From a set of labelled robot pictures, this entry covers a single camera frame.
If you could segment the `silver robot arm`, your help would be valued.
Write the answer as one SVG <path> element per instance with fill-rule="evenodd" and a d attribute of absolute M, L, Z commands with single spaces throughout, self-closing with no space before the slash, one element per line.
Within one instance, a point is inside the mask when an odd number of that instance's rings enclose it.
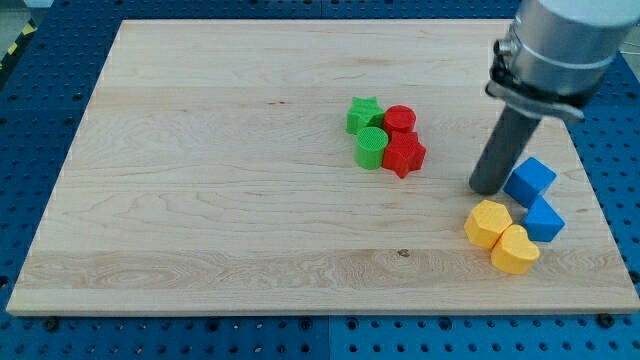
<path fill-rule="evenodd" d="M 582 122 L 638 21 L 639 0 L 524 0 L 494 42 L 486 92 L 508 119 Z"/>

